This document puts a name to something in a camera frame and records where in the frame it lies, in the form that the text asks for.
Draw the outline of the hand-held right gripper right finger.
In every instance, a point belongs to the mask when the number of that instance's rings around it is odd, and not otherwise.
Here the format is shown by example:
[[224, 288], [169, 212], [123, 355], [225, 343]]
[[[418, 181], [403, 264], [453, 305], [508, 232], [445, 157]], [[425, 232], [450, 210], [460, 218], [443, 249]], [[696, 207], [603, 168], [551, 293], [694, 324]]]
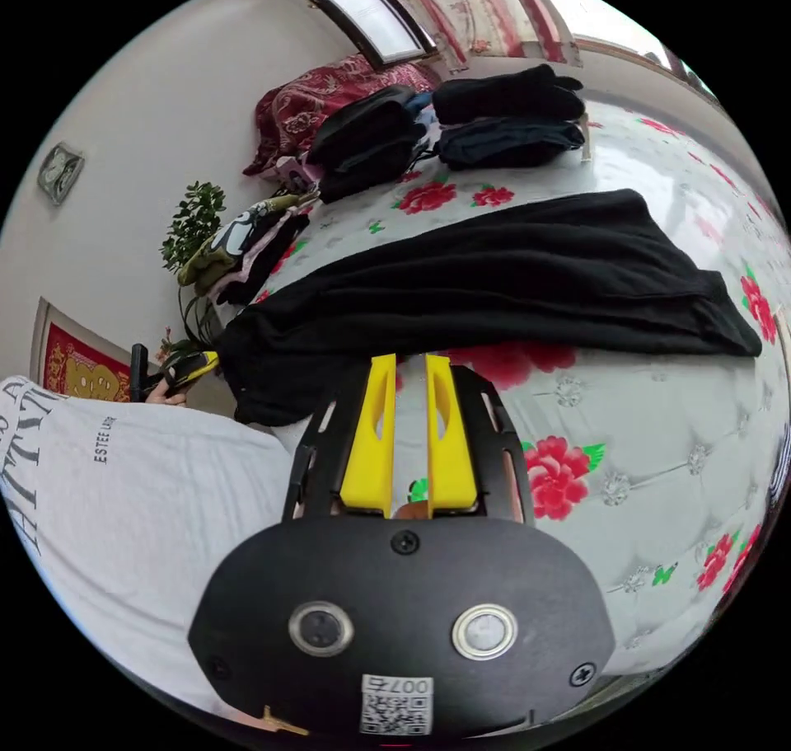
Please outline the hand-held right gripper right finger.
[[425, 356], [428, 445], [428, 516], [467, 513], [478, 489], [461, 402], [449, 358]]

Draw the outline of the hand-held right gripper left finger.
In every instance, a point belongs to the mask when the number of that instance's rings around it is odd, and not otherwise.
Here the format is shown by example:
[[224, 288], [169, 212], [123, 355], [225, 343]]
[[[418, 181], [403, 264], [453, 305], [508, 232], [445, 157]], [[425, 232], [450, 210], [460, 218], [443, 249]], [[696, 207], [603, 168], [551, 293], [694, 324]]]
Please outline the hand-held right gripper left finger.
[[393, 501], [396, 356], [372, 358], [340, 500], [349, 512], [388, 517]]

